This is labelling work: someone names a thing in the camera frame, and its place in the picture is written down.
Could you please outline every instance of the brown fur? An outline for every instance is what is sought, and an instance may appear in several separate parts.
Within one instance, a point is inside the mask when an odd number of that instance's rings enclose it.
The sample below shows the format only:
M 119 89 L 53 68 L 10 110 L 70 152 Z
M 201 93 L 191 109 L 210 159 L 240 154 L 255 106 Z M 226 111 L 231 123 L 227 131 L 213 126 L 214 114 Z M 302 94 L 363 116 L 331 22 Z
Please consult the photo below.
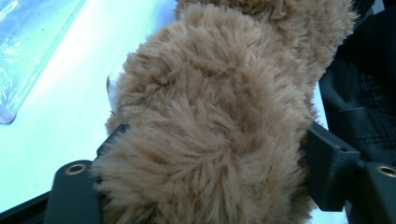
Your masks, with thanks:
M 348 0 L 179 0 L 124 64 L 93 173 L 109 223 L 304 223 L 300 141 Z

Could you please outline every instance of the clear plastic bag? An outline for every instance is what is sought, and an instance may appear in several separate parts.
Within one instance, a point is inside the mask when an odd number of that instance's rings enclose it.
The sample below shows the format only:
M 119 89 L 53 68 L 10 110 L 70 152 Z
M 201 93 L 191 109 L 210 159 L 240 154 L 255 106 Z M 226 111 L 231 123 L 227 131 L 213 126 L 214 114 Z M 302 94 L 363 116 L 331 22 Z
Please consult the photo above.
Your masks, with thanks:
M 0 123 L 15 119 L 84 2 L 0 1 Z

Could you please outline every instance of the metal rivet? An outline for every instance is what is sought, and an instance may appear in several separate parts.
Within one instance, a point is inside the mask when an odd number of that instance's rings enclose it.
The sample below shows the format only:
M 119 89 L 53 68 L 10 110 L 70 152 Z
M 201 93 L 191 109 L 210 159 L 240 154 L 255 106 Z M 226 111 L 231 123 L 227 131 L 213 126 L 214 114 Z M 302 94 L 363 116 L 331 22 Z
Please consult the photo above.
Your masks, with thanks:
M 67 175 L 78 175 L 82 172 L 84 172 L 87 169 L 87 165 L 83 163 L 79 164 L 74 164 L 69 167 L 64 171 Z
M 378 166 L 378 167 L 376 167 L 376 170 L 383 175 L 387 175 L 390 177 L 396 177 L 396 170 L 391 167 Z

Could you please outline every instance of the white surface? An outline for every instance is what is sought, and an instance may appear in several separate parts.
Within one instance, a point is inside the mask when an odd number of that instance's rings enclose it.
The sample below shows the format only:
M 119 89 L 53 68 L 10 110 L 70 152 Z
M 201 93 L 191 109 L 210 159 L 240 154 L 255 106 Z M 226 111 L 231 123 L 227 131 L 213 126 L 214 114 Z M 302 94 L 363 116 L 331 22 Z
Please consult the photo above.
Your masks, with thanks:
M 173 19 L 175 4 L 87 0 L 15 121 L 0 126 L 0 212 L 50 190 L 61 166 L 95 158 L 106 139 L 107 76 L 147 35 Z M 311 223 L 344 223 L 343 217 L 316 211 Z

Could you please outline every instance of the stuffed animal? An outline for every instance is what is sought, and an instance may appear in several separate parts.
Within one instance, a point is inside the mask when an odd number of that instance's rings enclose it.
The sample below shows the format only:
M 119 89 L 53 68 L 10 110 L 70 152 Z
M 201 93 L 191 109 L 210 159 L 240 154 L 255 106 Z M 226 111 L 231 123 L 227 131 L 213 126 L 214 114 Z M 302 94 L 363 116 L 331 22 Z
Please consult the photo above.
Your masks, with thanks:
M 123 66 L 92 166 L 107 223 L 305 223 L 315 83 L 349 0 L 178 0 Z

